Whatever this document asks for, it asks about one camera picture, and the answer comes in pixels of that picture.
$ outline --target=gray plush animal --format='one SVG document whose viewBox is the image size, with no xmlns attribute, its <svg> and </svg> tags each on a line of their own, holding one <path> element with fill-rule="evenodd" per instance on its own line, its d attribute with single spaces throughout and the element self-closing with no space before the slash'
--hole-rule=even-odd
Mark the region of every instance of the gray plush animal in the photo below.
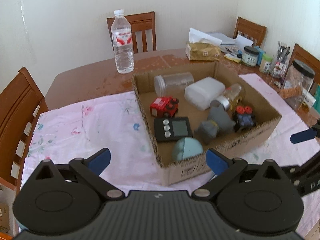
<svg viewBox="0 0 320 240">
<path fill-rule="evenodd" d="M 205 144 L 209 144 L 217 134 L 234 132 L 236 122 L 232 121 L 222 105 L 211 107 L 207 121 L 202 121 L 195 130 Z"/>
</svg>

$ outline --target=plastic water bottle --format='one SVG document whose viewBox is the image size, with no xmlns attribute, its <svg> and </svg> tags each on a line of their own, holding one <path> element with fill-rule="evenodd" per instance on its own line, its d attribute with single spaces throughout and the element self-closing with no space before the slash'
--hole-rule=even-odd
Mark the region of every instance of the plastic water bottle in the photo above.
<svg viewBox="0 0 320 240">
<path fill-rule="evenodd" d="M 124 17 L 124 10 L 116 10 L 115 17 L 111 26 L 111 32 L 116 67 L 119 73 L 129 73 L 133 71 L 131 25 Z"/>
</svg>

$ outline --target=table top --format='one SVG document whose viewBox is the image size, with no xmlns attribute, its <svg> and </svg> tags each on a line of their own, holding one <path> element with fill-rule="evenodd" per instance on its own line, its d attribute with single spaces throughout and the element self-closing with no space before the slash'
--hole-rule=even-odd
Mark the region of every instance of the table top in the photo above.
<svg viewBox="0 0 320 240">
<path fill-rule="evenodd" d="M 272 88 L 279 90 L 273 84 L 272 77 L 261 73 L 258 67 L 252 68 L 235 63 L 224 58 L 223 53 L 219 60 L 230 71 L 238 75 L 256 73 Z M 45 101 L 48 109 L 52 110 L 88 99 L 131 91 L 131 78 L 134 73 L 190 63 L 199 63 L 199 61 L 189 61 L 185 49 L 134 54 L 134 70 L 128 74 L 117 72 L 114 58 L 92 63 L 58 74 L 45 96 Z M 297 114 L 308 126 L 315 124 L 316 119 L 320 118 L 314 108 L 300 108 Z"/>
</svg>

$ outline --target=storage box on floor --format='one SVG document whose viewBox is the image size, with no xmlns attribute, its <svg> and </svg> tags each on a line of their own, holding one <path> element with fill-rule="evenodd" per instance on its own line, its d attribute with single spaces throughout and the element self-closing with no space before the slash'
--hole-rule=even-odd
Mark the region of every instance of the storage box on floor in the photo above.
<svg viewBox="0 0 320 240">
<path fill-rule="evenodd" d="M 9 207 L 6 204 L 0 203 L 0 232 L 8 234 L 9 229 Z"/>
<path fill-rule="evenodd" d="M 257 126 L 249 131 L 217 136 L 209 145 L 203 144 L 204 153 L 186 160 L 174 162 L 171 157 L 171 151 L 176 142 L 157 143 L 154 136 L 154 118 L 151 116 L 149 105 L 157 97 L 154 89 L 154 77 L 162 74 L 182 72 L 191 72 L 195 82 L 211 76 L 224 83 L 226 87 L 233 83 L 241 84 L 245 89 L 245 97 L 242 103 L 253 108 L 253 113 L 256 115 Z M 205 163 L 205 151 L 209 148 L 216 149 L 228 158 L 241 156 L 243 153 L 248 152 L 253 147 L 267 140 L 281 119 L 281 115 L 260 93 L 248 85 L 243 79 L 229 71 L 224 64 L 220 62 L 186 64 L 168 69 L 135 74 L 132 77 L 132 85 L 156 155 L 156 161 L 163 172 L 163 185 L 173 184 L 210 171 Z M 179 111 L 176 116 L 187 116 L 192 131 L 198 127 L 201 121 L 207 119 L 209 110 L 197 110 L 185 100 L 183 92 L 172 96 L 179 99 Z"/>
</svg>

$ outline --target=red toy wheel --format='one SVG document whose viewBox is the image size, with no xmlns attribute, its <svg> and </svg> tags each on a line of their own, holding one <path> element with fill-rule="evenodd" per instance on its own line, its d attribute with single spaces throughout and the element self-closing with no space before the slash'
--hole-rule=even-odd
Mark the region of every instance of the red toy wheel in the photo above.
<svg viewBox="0 0 320 240">
<path fill-rule="evenodd" d="M 174 109 L 174 106 L 173 104 L 168 104 L 165 106 L 165 108 L 171 110 L 171 109 Z"/>
<path fill-rule="evenodd" d="M 236 112 L 237 112 L 238 114 L 244 114 L 245 109 L 244 109 L 243 106 L 237 106 Z"/>
<path fill-rule="evenodd" d="M 246 114 L 252 114 L 252 108 L 250 106 L 246 106 L 244 110 Z"/>
<path fill-rule="evenodd" d="M 173 104 L 173 105 L 176 105 L 176 104 L 179 103 L 179 99 L 177 99 L 177 98 L 172 98 L 172 99 L 170 100 L 170 103 Z"/>
</svg>

